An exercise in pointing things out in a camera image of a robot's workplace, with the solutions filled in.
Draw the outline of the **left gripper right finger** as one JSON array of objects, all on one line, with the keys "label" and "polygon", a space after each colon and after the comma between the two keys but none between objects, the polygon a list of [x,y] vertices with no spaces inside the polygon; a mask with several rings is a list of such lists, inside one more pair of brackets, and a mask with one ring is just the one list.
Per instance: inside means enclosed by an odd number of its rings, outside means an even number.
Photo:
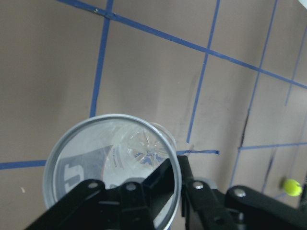
[{"label": "left gripper right finger", "polygon": [[214,181],[193,176],[187,156],[178,156],[182,209],[187,230],[305,230],[307,214],[246,186],[220,192]]}]

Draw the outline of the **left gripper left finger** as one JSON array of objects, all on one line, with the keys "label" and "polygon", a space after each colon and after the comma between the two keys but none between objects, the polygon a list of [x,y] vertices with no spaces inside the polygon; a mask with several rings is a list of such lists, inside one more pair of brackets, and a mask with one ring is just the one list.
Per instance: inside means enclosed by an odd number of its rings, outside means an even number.
[{"label": "left gripper left finger", "polygon": [[169,159],[145,179],[107,189],[79,183],[31,223],[29,230],[166,230],[176,212],[175,176]]}]

